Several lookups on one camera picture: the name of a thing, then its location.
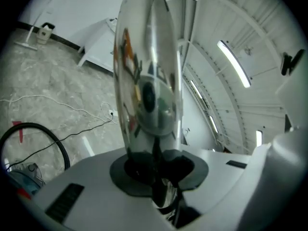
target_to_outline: white ceiling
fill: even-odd
[[[172,0],[183,74],[202,93],[218,127],[217,140],[234,153],[251,154],[256,130],[263,142],[284,132],[285,112],[275,96],[283,83],[283,52],[305,49],[304,36],[280,0]],[[251,87],[244,88],[217,47],[229,42]]]

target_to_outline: black baseboard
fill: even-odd
[[[31,25],[29,25],[29,24],[27,24],[27,23],[24,23],[24,22],[18,21],[18,22],[16,23],[16,28],[20,28],[20,29],[24,29],[24,30],[30,31],[31,27],[32,27]],[[34,33],[37,33],[38,30],[39,30],[39,28],[35,26],[34,29],[33,29],[33,32],[34,32]],[[53,33],[52,33],[52,35],[50,36],[50,38],[53,39],[53,40],[55,40],[55,41],[58,41],[58,42],[60,42],[60,43],[62,43],[62,44],[65,44],[65,45],[67,45],[67,46],[69,46],[69,47],[71,47],[71,48],[73,48],[73,49],[75,49],[75,50],[77,50],[77,51],[78,51],[79,48],[80,48],[80,46],[78,46],[78,45],[76,45],[76,44],[74,44],[74,43],[72,43],[72,42],[70,42],[70,41],[68,41],[68,40],[66,40],[66,39],[64,39],[64,38],[62,38],[62,37],[60,37],[60,36],[58,36],[58,35],[55,35],[55,34],[53,34]]]

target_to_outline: marble floor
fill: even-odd
[[[27,33],[21,29],[13,32],[0,56],[0,100],[42,94],[107,120],[104,115],[108,115],[110,107],[102,102],[108,102],[116,110],[112,74],[89,62],[78,67],[81,56],[77,51],[52,39],[46,45],[39,45],[36,35],[32,34],[29,44],[35,45],[38,51],[13,43],[24,41]],[[0,102],[0,136],[14,121],[42,124],[59,139],[103,123],[45,97],[26,97],[13,103]],[[51,140],[39,130],[24,129],[22,143],[18,132],[8,139],[3,157],[13,163],[50,143]],[[100,154],[124,146],[120,126],[110,123],[69,137],[62,143],[71,165],[93,153]],[[64,168],[56,145],[34,155],[27,162],[37,163],[45,181],[60,174]]]

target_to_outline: white wall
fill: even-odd
[[[118,16],[122,0],[32,0],[20,21],[40,26],[50,22],[56,26],[54,34],[77,45],[83,45],[91,32],[106,18]]]
[[[190,146],[219,150],[201,110],[185,85],[183,85],[182,128],[190,129],[190,132],[185,136]]]

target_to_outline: mop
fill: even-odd
[[[29,40],[29,38],[30,38],[30,35],[31,35],[33,29],[34,29],[34,25],[36,24],[36,22],[38,21],[39,17],[43,14],[43,12],[45,11],[45,9],[47,8],[47,6],[50,4],[51,1],[52,1],[52,0],[49,0],[49,1],[47,2],[47,4],[45,5],[45,8],[39,13],[38,17],[37,17],[36,20],[34,21],[33,26],[31,27],[31,29],[30,29],[30,31],[29,31],[27,37],[26,37],[25,42],[22,43],[22,42],[16,42],[16,41],[15,41],[15,42],[14,42],[15,44],[20,45],[20,46],[23,46],[23,47],[25,47],[25,48],[32,49],[32,50],[34,50],[34,51],[37,51],[37,50],[38,50],[36,47],[29,45],[29,44],[28,44],[28,40]]]

